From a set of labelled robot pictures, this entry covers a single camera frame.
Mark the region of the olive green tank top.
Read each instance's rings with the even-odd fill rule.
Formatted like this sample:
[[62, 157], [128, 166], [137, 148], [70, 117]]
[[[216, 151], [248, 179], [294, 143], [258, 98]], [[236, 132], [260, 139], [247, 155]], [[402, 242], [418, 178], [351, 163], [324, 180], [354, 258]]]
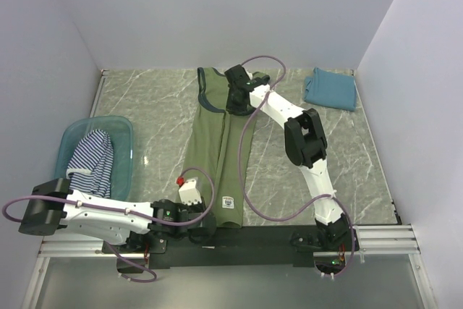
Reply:
[[243, 225], [244, 198], [238, 172], [246, 178], [255, 120], [226, 111], [229, 94], [225, 75], [213, 67], [197, 69], [198, 106], [187, 144], [183, 168], [197, 167], [206, 174], [190, 171], [185, 178], [198, 178], [205, 203], [216, 199], [211, 209], [218, 227], [236, 229]]

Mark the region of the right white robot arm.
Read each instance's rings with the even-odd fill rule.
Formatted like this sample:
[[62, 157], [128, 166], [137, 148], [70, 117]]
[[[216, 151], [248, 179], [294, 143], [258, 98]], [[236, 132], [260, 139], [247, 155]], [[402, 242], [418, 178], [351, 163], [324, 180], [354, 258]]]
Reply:
[[338, 250], [347, 237], [355, 250], [352, 220], [337, 199], [328, 173], [328, 143], [318, 112], [294, 105], [273, 90], [268, 77], [252, 77], [240, 64], [224, 74], [229, 86], [226, 111], [236, 116], [249, 116], [249, 120], [261, 111], [276, 122], [284, 131], [286, 156], [301, 171], [311, 196], [309, 202], [290, 216], [266, 216], [248, 198], [242, 172], [238, 171], [245, 202], [259, 217], [275, 222], [289, 221], [313, 205], [321, 250]]

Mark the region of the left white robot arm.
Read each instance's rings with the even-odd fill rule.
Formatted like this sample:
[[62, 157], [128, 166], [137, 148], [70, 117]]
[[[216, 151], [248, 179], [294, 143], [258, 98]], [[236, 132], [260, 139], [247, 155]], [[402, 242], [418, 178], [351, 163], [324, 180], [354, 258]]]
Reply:
[[215, 216], [203, 203], [189, 206], [166, 199], [153, 203], [105, 199], [72, 189], [67, 179], [38, 185], [32, 196], [20, 222], [22, 234], [45, 237], [65, 229], [134, 253], [143, 247], [148, 234], [202, 242], [216, 232]]

